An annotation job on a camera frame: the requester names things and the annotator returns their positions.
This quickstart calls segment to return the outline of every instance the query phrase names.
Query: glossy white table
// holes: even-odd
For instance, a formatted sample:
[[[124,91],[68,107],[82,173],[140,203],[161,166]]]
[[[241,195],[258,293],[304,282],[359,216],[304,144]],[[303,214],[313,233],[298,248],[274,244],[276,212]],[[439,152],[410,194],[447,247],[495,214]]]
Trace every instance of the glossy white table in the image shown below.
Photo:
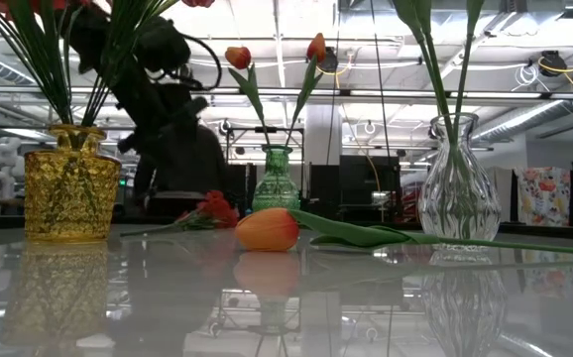
[[[573,255],[117,238],[134,228],[66,247],[0,231],[0,356],[573,356]]]

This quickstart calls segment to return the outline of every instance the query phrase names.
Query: vase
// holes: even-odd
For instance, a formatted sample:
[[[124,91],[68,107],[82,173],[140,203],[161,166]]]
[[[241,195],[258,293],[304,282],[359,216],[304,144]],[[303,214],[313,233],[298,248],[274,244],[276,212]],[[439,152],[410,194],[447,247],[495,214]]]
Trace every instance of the vase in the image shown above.
[[[439,147],[418,201],[421,226],[425,233],[442,238],[492,241],[498,232],[501,207],[494,186],[469,147],[478,116],[456,115],[460,116],[458,132],[453,133],[456,138],[448,136],[443,116],[431,122]],[[487,250],[447,244],[437,248]]]
[[[255,212],[274,207],[299,209],[299,191],[288,171],[288,154],[292,149],[267,145],[263,151],[267,154],[265,176],[256,186],[252,208]]]
[[[76,356],[76,341],[103,332],[107,246],[27,243],[0,342],[34,356]]]
[[[55,150],[25,155],[25,231],[30,241],[103,240],[119,184],[121,164],[97,155],[104,132],[55,125]]]
[[[437,251],[430,265],[447,267],[425,278],[421,299],[428,324],[447,357],[486,357],[501,333],[508,294],[486,254]]]

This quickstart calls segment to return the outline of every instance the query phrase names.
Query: tulip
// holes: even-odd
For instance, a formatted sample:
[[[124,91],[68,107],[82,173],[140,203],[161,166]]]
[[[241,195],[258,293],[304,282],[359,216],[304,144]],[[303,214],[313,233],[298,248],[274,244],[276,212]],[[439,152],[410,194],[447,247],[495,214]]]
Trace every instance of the tulip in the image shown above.
[[[317,55],[317,62],[322,62],[326,59],[326,41],[322,34],[317,34],[313,41],[310,42],[310,45],[308,45],[306,57],[312,60],[314,55]]]
[[[259,298],[288,298],[297,286],[299,261],[287,252],[249,252],[240,256],[234,278]]]
[[[237,69],[245,69],[251,63],[251,53],[246,47],[227,48],[225,58]]]
[[[214,0],[182,0],[183,4],[189,6],[189,7],[204,7],[204,8],[208,8],[211,6],[211,4],[214,3]]]
[[[284,208],[269,208],[245,217],[235,235],[251,251],[286,251],[297,242],[297,222]]]

